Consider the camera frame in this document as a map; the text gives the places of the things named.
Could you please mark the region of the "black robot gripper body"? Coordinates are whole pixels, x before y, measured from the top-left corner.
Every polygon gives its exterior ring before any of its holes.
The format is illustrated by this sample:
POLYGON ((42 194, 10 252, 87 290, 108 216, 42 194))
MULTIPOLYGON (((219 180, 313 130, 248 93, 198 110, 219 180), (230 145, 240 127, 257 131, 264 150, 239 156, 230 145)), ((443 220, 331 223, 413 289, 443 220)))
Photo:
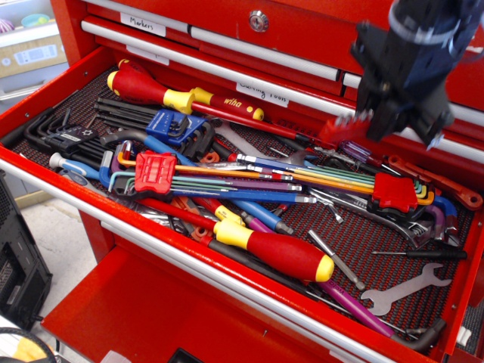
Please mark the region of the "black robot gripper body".
POLYGON ((481 1, 394 1, 388 29, 356 27, 351 53, 364 72, 357 109, 371 98, 412 104, 446 94, 445 81, 461 61, 483 16, 481 1))

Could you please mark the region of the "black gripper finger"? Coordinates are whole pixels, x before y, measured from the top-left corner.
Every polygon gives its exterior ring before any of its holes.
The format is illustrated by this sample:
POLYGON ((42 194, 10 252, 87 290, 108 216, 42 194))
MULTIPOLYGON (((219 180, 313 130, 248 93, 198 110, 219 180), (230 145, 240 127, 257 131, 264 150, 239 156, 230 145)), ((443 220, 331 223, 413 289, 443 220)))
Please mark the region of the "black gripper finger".
POLYGON ((414 104, 411 127, 429 150, 439 144, 442 130, 454 120, 447 94, 429 94, 414 104))
POLYGON ((365 106, 373 113, 366 137, 379 142, 394 132, 401 132, 409 123, 411 108, 412 104, 406 101, 371 98, 365 106))

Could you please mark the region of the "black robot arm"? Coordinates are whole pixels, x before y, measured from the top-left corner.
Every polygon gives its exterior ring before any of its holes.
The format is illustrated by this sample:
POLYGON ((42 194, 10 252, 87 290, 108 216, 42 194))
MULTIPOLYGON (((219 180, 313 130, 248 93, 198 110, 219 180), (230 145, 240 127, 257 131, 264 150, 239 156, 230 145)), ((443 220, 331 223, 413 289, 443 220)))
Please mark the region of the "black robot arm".
POLYGON ((481 1, 395 1, 389 29, 357 25, 352 56, 363 68, 356 111, 372 115, 367 138, 381 141, 411 127, 437 144, 454 114, 445 83, 483 16, 481 1))

